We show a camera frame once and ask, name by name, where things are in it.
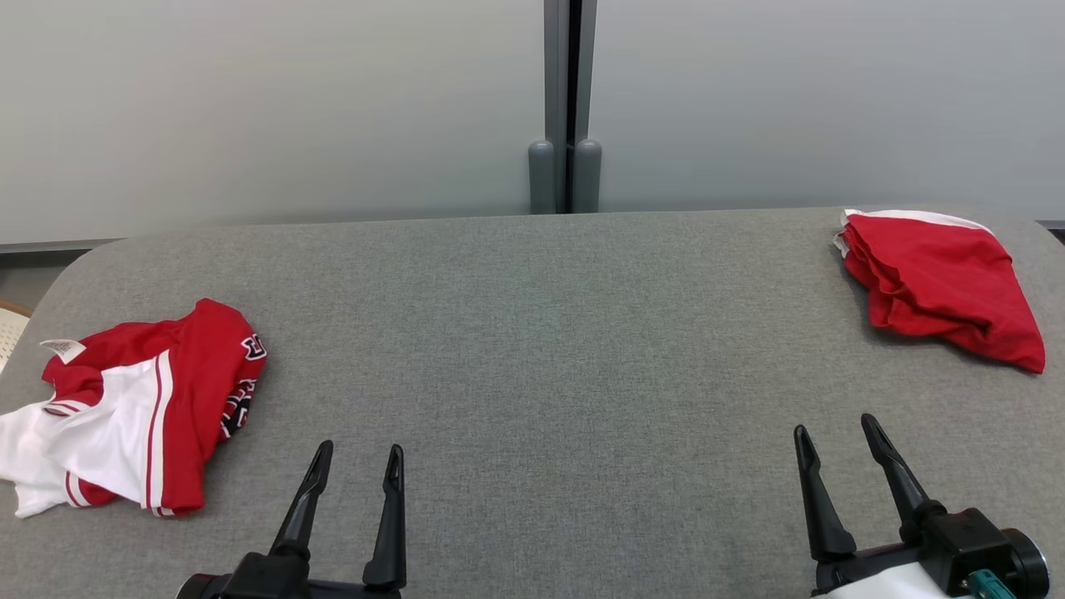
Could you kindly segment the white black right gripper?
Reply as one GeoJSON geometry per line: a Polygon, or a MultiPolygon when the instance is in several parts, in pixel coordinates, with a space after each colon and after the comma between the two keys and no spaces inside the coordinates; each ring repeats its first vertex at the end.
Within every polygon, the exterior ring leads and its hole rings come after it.
{"type": "Polygon", "coordinates": [[[809,431],[794,426],[794,454],[815,583],[810,599],[974,599],[963,592],[950,595],[925,572],[917,548],[924,538],[924,520],[947,514],[943,503],[925,493],[910,465],[871,412],[863,412],[862,430],[869,451],[882,467],[900,518],[902,543],[857,551],[840,521],[823,477],[821,459],[809,431]]]}

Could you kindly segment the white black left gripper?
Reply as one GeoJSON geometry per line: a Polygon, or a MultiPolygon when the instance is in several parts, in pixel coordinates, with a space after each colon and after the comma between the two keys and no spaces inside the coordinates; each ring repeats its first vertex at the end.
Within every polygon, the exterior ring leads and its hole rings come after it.
{"type": "Polygon", "coordinates": [[[402,599],[407,584],[404,449],[389,448],[383,480],[384,504],[373,556],[361,583],[309,578],[310,538],[320,496],[328,486],[334,441],[324,440],[279,527],[269,555],[250,553],[223,587],[223,599],[402,599]]]}

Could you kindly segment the red and white jersey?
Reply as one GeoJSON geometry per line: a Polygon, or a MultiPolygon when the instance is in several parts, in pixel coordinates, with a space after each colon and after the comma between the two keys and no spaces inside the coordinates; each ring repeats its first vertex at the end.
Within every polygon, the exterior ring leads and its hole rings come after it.
{"type": "Polygon", "coordinates": [[[203,508],[206,465],[243,428],[267,352],[235,308],[126,322],[42,342],[52,394],[0,414],[0,481],[15,516],[117,499],[160,518],[203,508]]]}

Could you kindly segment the red shorts white waistband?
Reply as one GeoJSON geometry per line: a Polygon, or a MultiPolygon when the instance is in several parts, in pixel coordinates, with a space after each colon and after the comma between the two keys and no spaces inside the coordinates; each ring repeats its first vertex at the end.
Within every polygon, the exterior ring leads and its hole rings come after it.
{"type": "Polygon", "coordinates": [[[845,209],[833,243],[867,293],[875,329],[936,338],[1028,373],[1047,365],[1012,256],[977,221],[924,210],[845,209]]]}

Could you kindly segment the grey partition post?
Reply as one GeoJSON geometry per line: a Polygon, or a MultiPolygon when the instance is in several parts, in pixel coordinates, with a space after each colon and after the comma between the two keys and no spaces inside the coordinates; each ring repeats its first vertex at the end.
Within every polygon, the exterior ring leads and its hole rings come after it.
{"type": "Polygon", "coordinates": [[[528,148],[530,212],[560,215],[567,205],[570,0],[543,9],[544,133],[528,148]]]}
{"type": "Polygon", "coordinates": [[[597,9],[599,0],[570,0],[567,146],[570,153],[569,209],[573,213],[600,210],[602,144],[589,136],[597,9]]]}

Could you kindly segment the beige woven chair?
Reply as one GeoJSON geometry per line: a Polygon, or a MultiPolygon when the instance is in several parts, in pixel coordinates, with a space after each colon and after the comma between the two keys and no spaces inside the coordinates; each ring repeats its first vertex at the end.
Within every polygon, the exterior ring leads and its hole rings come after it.
{"type": "Polygon", "coordinates": [[[29,308],[0,300],[0,373],[7,365],[12,351],[22,337],[32,311],[29,308]]]}

